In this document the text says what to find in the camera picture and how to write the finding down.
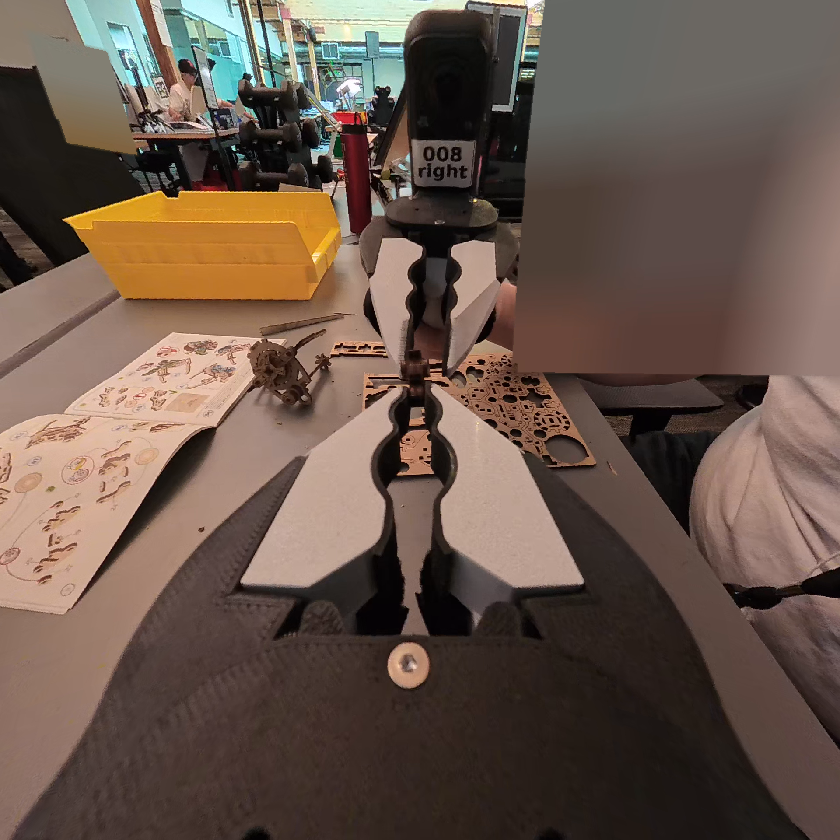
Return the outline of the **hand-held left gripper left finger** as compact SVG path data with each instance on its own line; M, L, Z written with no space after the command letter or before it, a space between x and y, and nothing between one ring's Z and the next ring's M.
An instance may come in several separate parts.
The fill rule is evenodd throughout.
M400 471L404 390L391 389L306 457L240 584L327 601L359 634L398 635L404 576L387 487Z

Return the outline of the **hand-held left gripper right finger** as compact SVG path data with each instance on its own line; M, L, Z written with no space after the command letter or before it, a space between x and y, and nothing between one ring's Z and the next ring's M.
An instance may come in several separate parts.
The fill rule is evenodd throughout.
M468 635L488 607L578 595L585 581L518 446L438 385L426 389L434 474L418 607L430 635Z

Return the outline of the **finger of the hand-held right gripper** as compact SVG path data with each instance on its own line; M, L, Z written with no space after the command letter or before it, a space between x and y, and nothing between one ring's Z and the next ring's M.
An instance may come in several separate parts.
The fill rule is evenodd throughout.
M397 370L415 349L415 332L424 315L425 261L420 244L384 238L370 278L370 320Z
M458 276L448 287L444 369L452 375L479 340L495 310L501 283L496 247L490 241L466 241L451 248Z

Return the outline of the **small wooden model part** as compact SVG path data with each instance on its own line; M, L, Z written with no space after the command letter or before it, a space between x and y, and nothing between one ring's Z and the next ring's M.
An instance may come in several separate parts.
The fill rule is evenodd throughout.
M410 406L423 406L426 397L429 363L420 350L409 350L401 363L401 380L407 389Z

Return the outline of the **person's right hand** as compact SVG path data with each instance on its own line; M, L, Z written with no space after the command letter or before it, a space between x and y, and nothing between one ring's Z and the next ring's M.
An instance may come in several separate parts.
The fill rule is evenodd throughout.
M509 351L513 351L515 345L517 292L517 287L509 281L501 284L492 323L488 323L482 333L483 340Z

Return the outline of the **black monitor screen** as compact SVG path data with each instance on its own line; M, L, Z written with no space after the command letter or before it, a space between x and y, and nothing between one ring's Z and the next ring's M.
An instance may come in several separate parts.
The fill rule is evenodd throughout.
M483 14L490 21L490 43L495 60L491 73L491 110L512 112L528 28L528 7L470 1L465 9Z

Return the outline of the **laser-cut wooden sheet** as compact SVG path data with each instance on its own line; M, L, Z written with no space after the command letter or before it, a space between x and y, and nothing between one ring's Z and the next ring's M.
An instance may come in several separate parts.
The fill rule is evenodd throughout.
M591 450L544 374L520 374L512 355L505 352L470 355L454 377L448 380L432 373L430 379L523 452L552 469L595 466ZM363 409L399 384L397 374L365 373ZM424 424L423 410L413 409L401 442L402 476L433 474Z

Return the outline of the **thin wooden stick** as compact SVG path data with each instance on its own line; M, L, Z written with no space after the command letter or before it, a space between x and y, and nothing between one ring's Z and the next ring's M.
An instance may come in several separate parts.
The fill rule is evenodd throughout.
M346 315L347 315L347 313L335 312L335 313L331 313L331 314L326 315L326 316L292 320L292 321L287 321L287 322L280 322L278 324L270 324L268 326L259 328L259 334L263 337L268 337L270 335L277 335L277 334L281 334L281 333L286 333L286 332L289 332L289 331L292 331L292 330L295 330L295 329L303 329L303 328L306 328L306 327L314 326L316 324L341 320Z

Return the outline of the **dark red cylinder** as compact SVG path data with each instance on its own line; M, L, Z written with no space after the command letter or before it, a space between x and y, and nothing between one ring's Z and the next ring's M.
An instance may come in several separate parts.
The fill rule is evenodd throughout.
M358 120L342 127L345 195L350 231L361 235L372 219L370 153L366 126Z

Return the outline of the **wooden gear assembly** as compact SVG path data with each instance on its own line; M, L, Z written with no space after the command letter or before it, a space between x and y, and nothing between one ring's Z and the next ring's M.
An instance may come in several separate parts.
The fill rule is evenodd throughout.
M308 387L313 376L327 370L331 361L322 353L316 356L312 371L304 369L298 353L306 344L326 333L325 329L313 332L293 345L279 344L267 339L256 342L248 352L254 380L252 387L261 387L278 397L285 405L312 404Z

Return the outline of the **yellow plastic bin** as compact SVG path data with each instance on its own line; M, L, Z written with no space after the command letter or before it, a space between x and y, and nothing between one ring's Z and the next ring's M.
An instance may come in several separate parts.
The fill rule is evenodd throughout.
M342 241L309 189L153 192L65 222L127 300L309 300Z

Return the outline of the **black dumbbell rack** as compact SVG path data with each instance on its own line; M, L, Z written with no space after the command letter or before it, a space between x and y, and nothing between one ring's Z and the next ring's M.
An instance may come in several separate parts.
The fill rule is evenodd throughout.
M321 191L335 180L328 154L313 153L322 132L304 111L319 106L300 82L285 80L279 88L255 87L249 77L238 83L238 100L256 115L239 125L239 144L246 160L238 164L240 185L247 192L277 192L282 186Z

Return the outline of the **illustrated instruction booklet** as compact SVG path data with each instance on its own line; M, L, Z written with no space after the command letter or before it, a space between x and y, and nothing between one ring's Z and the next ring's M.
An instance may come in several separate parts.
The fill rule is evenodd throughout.
M2 607L75 605L172 457L247 392L257 342L173 332L62 414L2 432Z

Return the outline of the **person's white shirt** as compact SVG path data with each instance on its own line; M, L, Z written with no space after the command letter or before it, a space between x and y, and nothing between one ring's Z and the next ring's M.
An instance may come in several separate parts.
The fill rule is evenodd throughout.
M782 587L838 568L838 376L769 378L762 403L703 455L689 532L725 583ZM743 614L838 740L838 600L796 596Z

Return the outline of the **black partition panel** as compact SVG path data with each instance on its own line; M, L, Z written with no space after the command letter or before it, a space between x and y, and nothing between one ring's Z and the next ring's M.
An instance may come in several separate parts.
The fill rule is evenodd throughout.
M88 252L66 217L143 193L117 154L66 141L36 69L1 69L1 205L53 265Z

